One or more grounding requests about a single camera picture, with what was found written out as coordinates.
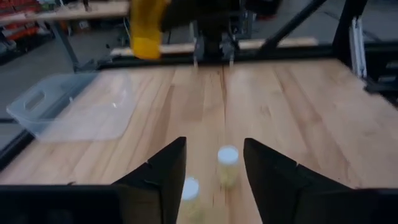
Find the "wood grain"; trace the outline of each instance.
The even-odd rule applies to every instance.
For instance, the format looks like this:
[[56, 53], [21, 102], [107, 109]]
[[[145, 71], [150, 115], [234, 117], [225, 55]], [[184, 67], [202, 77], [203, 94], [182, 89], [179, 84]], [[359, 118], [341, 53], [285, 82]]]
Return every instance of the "wood grain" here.
[[[123, 136], [34, 141], [0, 173], [1, 184], [110, 184], [186, 136], [187, 175], [200, 182], [207, 223], [261, 222], [244, 168], [244, 138], [350, 187], [398, 187], [398, 113], [367, 95], [337, 60], [106, 72], [128, 72], [137, 86]], [[217, 151], [226, 144], [241, 156], [239, 181], [229, 191], [216, 176]]]
[[[264, 39], [240, 40], [239, 46], [243, 50], [258, 49], [264, 42]], [[313, 37], [298, 37], [281, 40], [279, 46], [313, 46], [317, 44], [318, 41]], [[169, 44], [160, 46], [160, 52], [162, 54], [190, 53], [194, 50], [194, 43]], [[133, 52], [129, 47], [115, 48], [111, 51], [111, 55], [131, 56], [133, 55]]]
[[127, 15], [128, 1], [91, 2], [91, 11], [86, 12], [83, 4], [74, 8], [60, 7], [56, 11], [40, 13], [19, 13], [0, 18], [0, 24], [10, 22], [32, 22], [32, 21], [65, 21], [74, 19], [95, 19], [102, 17], [122, 17]]

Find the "butcher block tabletop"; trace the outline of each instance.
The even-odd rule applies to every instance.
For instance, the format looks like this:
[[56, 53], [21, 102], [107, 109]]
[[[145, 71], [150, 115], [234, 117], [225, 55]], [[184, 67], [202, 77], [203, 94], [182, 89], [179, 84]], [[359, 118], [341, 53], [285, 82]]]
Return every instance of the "butcher block tabletop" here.
[[[398, 113], [364, 92], [364, 83], [337, 60], [101, 73], [127, 73], [135, 86], [136, 107], [124, 134], [34, 141], [0, 173], [0, 184], [110, 184], [186, 136], [186, 173], [198, 179], [205, 208], [216, 211], [210, 223], [261, 223], [243, 162], [245, 138], [350, 187], [398, 187]], [[101, 92], [88, 86], [77, 100], [93, 94]], [[238, 183], [230, 190], [216, 175], [224, 145], [240, 153]]]

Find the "concrete floor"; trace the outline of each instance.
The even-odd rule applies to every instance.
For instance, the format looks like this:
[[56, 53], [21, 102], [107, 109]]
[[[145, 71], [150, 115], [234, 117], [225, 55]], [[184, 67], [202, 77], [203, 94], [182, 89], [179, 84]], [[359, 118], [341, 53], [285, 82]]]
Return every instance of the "concrete floor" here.
[[[278, 15], [271, 21], [259, 21], [253, 25], [253, 38], [267, 38], [289, 21], [310, 0], [284, 0]], [[363, 24], [366, 40], [398, 39], [395, 21], [398, 20], [398, 1], [369, 0]], [[331, 43], [343, 8], [344, 0], [329, 0], [290, 34], [290, 37], [313, 36], [320, 43]], [[117, 46], [116, 30], [96, 31], [70, 37], [70, 43], [81, 62], [91, 58], [99, 59], [109, 53], [106, 44]], [[173, 30], [170, 43], [189, 41], [187, 27]], [[42, 78], [57, 73], [72, 72], [63, 49], [56, 41], [51, 41], [28, 54], [0, 67], [0, 118], [10, 118], [6, 106], [21, 93]], [[22, 128], [18, 124], [0, 124], [0, 149], [7, 144]]]

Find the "plastic container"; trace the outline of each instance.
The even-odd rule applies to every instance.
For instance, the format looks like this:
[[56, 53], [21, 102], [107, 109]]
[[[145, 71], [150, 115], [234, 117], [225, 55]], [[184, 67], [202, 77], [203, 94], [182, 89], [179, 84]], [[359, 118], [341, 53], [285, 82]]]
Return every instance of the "plastic container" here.
[[234, 146], [223, 146], [218, 151], [218, 175], [223, 187], [232, 187], [239, 173], [239, 152]]
[[120, 137], [135, 108], [127, 74], [81, 73], [41, 80], [7, 107], [38, 140], [107, 140]]
[[162, 33], [159, 28], [165, 0], [135, 0], [131, 4], [131, 48], [141, 59], [160, 58]]
[[186, 221], [201, 223], [203, 221], [203, 208], [199, 200], [199, 182], [193, 177], [185, 179], [181, 197], [181, 213]]

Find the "white lid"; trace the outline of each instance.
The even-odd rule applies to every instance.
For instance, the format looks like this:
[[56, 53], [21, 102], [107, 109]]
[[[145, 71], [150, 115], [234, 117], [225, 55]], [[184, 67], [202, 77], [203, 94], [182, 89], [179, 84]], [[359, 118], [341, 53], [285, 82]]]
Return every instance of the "white lid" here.
[[199, 181], [193, 177], [185, 179], [182, 189], [182, 200], [193, 200], [199, 195]]
[[225, 165], [237, 164], [239, 152], [234, 146], [223, 146], [218, 151], [218, 162]]

